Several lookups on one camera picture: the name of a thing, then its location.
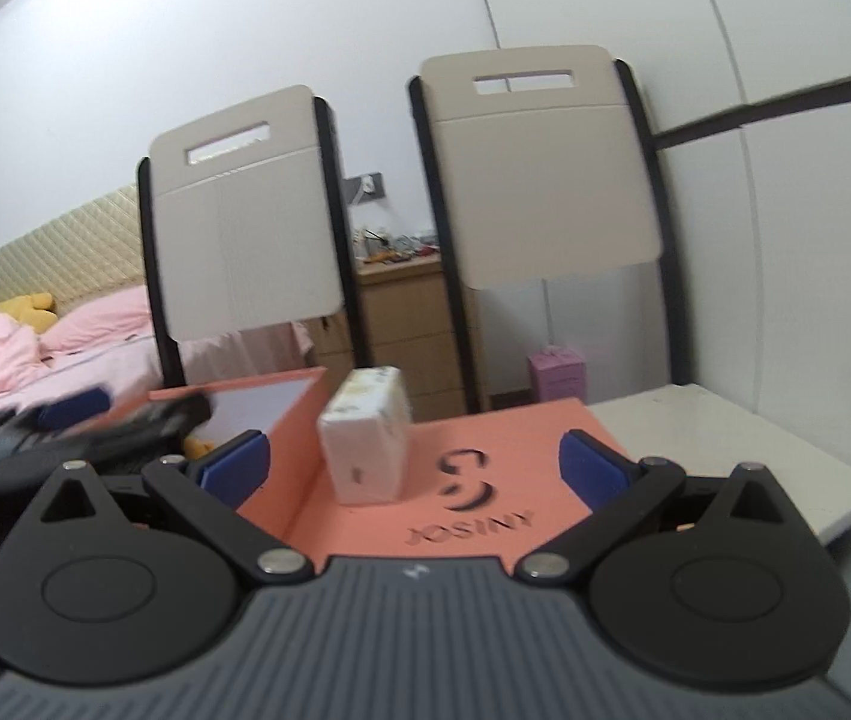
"triangular cutout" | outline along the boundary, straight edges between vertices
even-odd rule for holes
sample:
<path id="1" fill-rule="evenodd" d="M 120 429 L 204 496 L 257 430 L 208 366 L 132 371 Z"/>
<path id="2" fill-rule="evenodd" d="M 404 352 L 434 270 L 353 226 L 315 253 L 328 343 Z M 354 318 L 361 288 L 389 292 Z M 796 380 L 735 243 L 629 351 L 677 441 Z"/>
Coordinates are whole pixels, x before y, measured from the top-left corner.
<path id="1" fill-rule="evenodd" d="M 754 519 L 759 522 L 784 522 L 769 491 L 758 482 L 745 482 L 735 507 L 731 509 L 731 515 L 738 519 Z"/>
<path id="2" fill-rule="evenodd" d="M 78 479 L 62 483 L 56 497 L 43 513 L 43 522 L 62 522 L 67 519 L 95 517 L 95 507 L 88 499 L 86 488 Z"/>

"yellow object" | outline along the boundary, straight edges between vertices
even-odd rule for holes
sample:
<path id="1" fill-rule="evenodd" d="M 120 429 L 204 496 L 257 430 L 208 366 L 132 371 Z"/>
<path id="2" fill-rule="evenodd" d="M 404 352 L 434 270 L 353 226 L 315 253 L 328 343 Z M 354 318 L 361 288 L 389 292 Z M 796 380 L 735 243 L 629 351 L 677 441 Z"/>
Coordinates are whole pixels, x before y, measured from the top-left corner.
<path id="1" fill-rule="evenodd" d="M 20 324 L 29 325 L 35 332 L 44 333 L 59 321 L 51 311 L 53 304 L 54 299 L 49 293 L 34 293 L 3 300 L 0 311 Z"/>
<path id="2" fill-rule="evenodd" d="M 194 439 L 191 436 L 186 436 L 182 442 L 182 451 L 185 452 L 185 459 L 198 460 L 208 455 L 215 448 L 213 442 L 204 442 L 202 439 Z"/>

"headboard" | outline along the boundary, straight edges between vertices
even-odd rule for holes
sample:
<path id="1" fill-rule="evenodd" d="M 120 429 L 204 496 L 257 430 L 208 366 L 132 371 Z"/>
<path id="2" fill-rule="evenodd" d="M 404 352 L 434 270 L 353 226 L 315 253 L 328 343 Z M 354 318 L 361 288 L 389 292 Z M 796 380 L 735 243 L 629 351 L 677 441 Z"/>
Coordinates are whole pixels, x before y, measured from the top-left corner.
<path id="1" fill-rule="evenodd" d="M 97 295 L 143 280 L 139 192 L 134 184 L 0 248 L 0 300 L 52 293 L 60 316 Z"/>

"gray ribbed surface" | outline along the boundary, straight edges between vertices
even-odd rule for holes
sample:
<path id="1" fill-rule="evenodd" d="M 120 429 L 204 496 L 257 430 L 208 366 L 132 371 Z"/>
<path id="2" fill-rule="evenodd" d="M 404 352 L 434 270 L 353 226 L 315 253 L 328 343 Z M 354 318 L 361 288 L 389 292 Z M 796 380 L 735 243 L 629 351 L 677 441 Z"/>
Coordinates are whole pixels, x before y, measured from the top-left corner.
<path id="1" fill-rule="evenodd" d="M 404 573 L 428 568 L 419 579 Z M 758 696 L 674 688 L 626 664 L 571 597 L 498 560 L 339 559 L 260 592 L 215 650 L 158 680 L 60 690 L 0 680 L 0 720 L 828 720 L 824 683 Z"/>

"blue pad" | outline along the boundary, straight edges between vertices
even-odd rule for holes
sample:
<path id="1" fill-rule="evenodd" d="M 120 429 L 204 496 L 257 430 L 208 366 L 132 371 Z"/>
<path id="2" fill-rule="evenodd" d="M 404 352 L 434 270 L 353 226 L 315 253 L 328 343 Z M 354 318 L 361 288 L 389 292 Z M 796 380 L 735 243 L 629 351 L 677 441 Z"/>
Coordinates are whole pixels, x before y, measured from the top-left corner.
<path id="1" fill-rule="evenodd" d="M 67 398 L 49 403 L 38 412 L 40 430 L 65 430 L 112 408 L 112 399 L 105 389 L 93 386 Z"/>
<path id="2" fill-rule="evenodd" d="M 197 480 L 200 488 L 232 509 L 238 509 L 269 478 L 269 440 L 258 431 L 249 433 L 244 442 L 205 466 Z"/>
<path id="3" fill-rule="evenodd" d="M 573 433 L 566 433 L 558 444 L 558 473 L 572 493 L 593 512 L 625 493 L 630 485 L 625 471 Z"/>

